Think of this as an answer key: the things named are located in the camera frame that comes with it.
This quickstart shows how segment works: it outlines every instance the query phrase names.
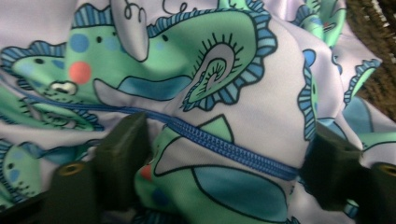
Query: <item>fabric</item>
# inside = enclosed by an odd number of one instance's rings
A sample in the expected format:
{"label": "fabric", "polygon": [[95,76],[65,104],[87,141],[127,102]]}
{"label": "fabric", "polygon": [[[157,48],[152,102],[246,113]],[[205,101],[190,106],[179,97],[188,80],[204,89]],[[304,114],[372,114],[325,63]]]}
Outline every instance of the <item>fabric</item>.
{"label": "fabric", "polygon": [[135,189],[160,214],[135,223],[354,223],[298,177],[316,122],[364,166],[396,163],[396,124],[355,96],[381,60],[345,17],[341,0],[2,0],[1,208],[145,111]]}

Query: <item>brown carpet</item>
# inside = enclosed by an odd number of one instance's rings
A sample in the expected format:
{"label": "brown carpet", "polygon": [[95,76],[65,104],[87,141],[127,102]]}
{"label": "brown carpet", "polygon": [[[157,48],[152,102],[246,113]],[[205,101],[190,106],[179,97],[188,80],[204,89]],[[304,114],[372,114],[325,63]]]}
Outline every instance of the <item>brown carpet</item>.
{"label": "brown carpet", "polygon": [[396,0],[378,0],[384,17],[372,0],[347,0],[347,21],[355,35],[377,57],[381,66],[358,95],[396,121]]}

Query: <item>blue zipper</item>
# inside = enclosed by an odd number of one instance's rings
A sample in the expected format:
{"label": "blue zipper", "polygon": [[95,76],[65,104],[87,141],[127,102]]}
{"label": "blue zipper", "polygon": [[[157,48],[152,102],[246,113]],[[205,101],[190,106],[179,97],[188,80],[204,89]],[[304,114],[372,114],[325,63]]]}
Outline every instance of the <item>blue zipper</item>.
{"label": "blue zipper", "polygon": [[145,112],[149,119],[158,120],[166,124],[174,132],[186,137],[192,142],[205,147],[223,157],[230,160],[239,162],[259,172],[275,176],[277,178],[291,181],[298,175],[298,169],[288,166],[280,161],[275,161],[270,158],[266,158],[255,152],[248,150],[247,148],[236,146],[223,139],[220,139],[210,133],[207,133],[201,129],[190,125],[188,122],[178,119],[172,116],[168,116],[162,113],[141,109],[137,107],[118,107],[110,105],[73,105],[66,103],[59,103],[37,97],[26,92],[23,93],[28,98],[31,98],[40,103],[56,105],[68,109],[83,109],[83,110],[96,110],[96,111],[108,111],[108,112],[121,112],[124,114],[133,114],[137,112]]}

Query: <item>garment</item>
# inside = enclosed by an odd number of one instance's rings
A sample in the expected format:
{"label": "garment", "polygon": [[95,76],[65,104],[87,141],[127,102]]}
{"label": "garment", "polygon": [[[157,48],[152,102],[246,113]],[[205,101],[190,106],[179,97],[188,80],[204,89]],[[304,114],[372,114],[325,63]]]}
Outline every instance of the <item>garment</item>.
{"label": "garment", "polygon": [[144,111],[154,157],[135,189],[146,208],[188,223],[354,223],[356,206],[323,211],[298,177],[315,122],[364,150],[364,166],[396,162],[396,124],[355,96],[381,61],[345,8],[2,0],[2,208]]}

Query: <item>zipper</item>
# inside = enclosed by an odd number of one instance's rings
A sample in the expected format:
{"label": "zipper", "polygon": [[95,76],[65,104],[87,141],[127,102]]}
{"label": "zipper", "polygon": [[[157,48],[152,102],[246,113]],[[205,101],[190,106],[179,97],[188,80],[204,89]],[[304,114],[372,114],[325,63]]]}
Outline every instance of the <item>zipper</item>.
{"label": "zipper", "polygon": [[191,140],[195,144],[205,147],[223,157],[236,161],[256,171],[286,180],[291,181],[298,175],[298,169],[288,166],[280,161],[276,161],[263,155],[259,155],[250,151],[247,148],[231,144],[223,139],[216,137],[213,134],[207,133],[201,129],[190,125],[188,122],[159,112],[150,111],[147,109],[137,107],[119,107],[111,105],[74,105],[67,103],[59,103],[45,98],[41,98],[29,93],[23,93],[28,98],[38,101],[40,103],[56,105],[68,109],[82,109],[108,112],[121,112],[124,114],[133,114],[138,112],[145,112],[149,119],[158,120],[167,125],[174,132]]}

